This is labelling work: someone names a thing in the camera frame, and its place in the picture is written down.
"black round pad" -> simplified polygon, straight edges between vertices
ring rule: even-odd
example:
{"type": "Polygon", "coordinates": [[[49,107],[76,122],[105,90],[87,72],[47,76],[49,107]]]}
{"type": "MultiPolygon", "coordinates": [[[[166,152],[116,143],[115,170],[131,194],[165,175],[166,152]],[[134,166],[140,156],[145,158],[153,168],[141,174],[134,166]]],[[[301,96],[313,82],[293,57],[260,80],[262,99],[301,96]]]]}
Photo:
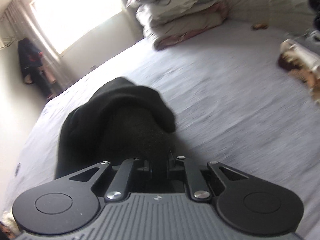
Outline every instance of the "black round pad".
{"type": "Polygon", "coordinates": [[[232,227],[259,236],[294,232],[303,215],[297,195],[258,178],[230,182],[216,207],[232,227]]]}
{"type": "Polygon", "coordinates": [[[61,235],[89,223],[100,208],[90,185],[63,178],[27,190],[12,213],[22,230],[37,235],[61,235]]]}
{"type": "Polygon", "coordinates": [[[71,206],[72,198],[62,193],[49,193],[36,200],[37,210],[48,215],[65,212],[71,206]]]}
{"type": "Polygon", "coordinates": [[[253,212],[261,214],[270,214],[277,211],[280,206],[280,200],[269,193],[255,192],[244,198],[245,206],[253,212]]]}

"white curtain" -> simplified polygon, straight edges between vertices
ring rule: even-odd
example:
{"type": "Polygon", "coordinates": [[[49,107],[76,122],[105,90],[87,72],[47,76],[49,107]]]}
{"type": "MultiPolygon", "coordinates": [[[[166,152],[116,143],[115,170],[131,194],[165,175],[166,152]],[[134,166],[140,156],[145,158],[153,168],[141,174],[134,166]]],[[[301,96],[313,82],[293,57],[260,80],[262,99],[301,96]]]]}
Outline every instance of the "white curtain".
{"type": "Polygon", "coordinates": [[[4,18],[10,23],[17,40],[28,38],[43,52],[44,64],[50,68],[63,90],[74,84],[74,79],[62,64],[59,54],[33,23],[20,0],[13,0],[9,4],[4,12],[4,18]]]}

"gray bed sheet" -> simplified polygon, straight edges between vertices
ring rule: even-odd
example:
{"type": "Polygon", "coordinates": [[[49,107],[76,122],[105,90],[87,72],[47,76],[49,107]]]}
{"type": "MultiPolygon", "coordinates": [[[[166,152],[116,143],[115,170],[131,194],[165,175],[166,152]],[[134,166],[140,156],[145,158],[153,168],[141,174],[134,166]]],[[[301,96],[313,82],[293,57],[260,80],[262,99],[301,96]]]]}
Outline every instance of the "gray bed sheet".
{"type": "Polygon", "coordinates": [[[53,179],[67,115],[106,82],[126,76],[159,90],[177,116],[176,154],[218,160],[293,190],[305,213],[298,233],[320,238],[320,116],[307,89],[276,61],[285,33],[226,21],[163,51],[142,40],[50,101],[23,148],[5,209],[53,179]]]}

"white wall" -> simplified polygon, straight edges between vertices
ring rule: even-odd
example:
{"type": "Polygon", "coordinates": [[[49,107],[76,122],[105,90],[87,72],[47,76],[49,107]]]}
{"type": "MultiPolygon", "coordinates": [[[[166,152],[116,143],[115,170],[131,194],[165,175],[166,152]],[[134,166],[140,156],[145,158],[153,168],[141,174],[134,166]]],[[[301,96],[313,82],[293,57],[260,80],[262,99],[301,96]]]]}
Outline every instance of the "white wall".
{"type": "MultiPolygon", "coordinates": [[[[0,36],[7,36],[0,22],[0,36]]],[[[0,50],[0,210],[17,158],[45,99],[35,85],[22,81],[17,42],[0,50]]]]}
{"type": "MultiPolygon", "coordinates": [[[[33,0],[21,1],[32,17],[30,2],[33,0]]],[[[100,66],[142,38],[136,22],[125,12],[120,12],[82,36],[60,57],[73,76],[80,79],[88,74],[94,65],[100,66]]]]}

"sunlight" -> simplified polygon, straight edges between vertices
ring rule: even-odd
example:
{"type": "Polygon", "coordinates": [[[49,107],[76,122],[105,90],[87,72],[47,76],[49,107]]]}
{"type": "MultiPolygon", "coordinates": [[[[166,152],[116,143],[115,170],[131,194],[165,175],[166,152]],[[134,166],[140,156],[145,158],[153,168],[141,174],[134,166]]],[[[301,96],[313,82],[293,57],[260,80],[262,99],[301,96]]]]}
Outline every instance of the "sunlight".
{"type": "Polygon", "coordinates": [[[121,11],[121,0],[34,0],[39,25],[58,53],[121,11]]]}

